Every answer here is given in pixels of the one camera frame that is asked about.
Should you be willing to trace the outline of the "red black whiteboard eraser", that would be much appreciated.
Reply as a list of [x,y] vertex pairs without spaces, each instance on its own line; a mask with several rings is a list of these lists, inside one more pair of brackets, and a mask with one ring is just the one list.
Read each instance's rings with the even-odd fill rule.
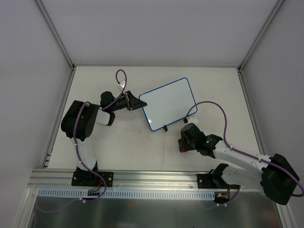
[[179,151],[181,153],[187,152],[187,150],[183,147],[183,140],[182,139],[178,140],[178,144],[179,144]]

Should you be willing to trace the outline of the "blue framed whiteboard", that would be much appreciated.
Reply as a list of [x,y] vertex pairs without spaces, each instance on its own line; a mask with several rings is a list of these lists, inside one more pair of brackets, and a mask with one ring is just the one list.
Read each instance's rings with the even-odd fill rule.
[[182,120],[187,113],[192,115],[198,111],[186,77],[145,92],[139,99],[147,104],[142,110],[153,132]]

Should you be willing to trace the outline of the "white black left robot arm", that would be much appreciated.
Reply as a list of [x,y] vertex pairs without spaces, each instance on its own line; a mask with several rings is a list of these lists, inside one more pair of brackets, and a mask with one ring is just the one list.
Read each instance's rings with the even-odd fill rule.
[[99,105],[73,101],[63,117],[61,130],[71,139],[78,158],[77,170],[85,171],[82,178],[88,185],[95,185],[99,181],[97,160],[88,139],[94,126],[111,126],[115,120],[115,111],[133,111],[145,106],[147,103],[136,98],[131,91],[123,92],[118,98],[109,91],[103,92]]

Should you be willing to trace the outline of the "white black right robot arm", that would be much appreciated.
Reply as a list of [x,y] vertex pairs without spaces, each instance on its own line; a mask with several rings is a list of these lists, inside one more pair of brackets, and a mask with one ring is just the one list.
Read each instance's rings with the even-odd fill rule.
[[287,159],[280,155],[252,155],[214,134],[205,135],[189,123],[180,131],[180,152],[197,151],[202,156],[223,160],[210,181],[218,188],[238,185],[263,192],[270,200],[287,205],[300,180]]

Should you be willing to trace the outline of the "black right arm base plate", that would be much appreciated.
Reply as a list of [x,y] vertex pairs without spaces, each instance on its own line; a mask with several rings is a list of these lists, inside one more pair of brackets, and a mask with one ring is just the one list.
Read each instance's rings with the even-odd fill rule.
[[197,186],[199,189],[228,189],[233,190],[239,188],[239,185],[227,184],[223,179],[223,174],[219,173],[198,173],[196,174]]

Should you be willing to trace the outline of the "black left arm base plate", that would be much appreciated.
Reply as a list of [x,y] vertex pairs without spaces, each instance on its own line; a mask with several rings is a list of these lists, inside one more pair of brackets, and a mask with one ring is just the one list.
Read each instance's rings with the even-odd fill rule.
[[[113,186],[114,173],[108,171],[98,171],[98,174],[103,177],[107,187]],[[101,178],[95,174],[77,168],[72,177],[71,185],[77,187],[97,187]]]

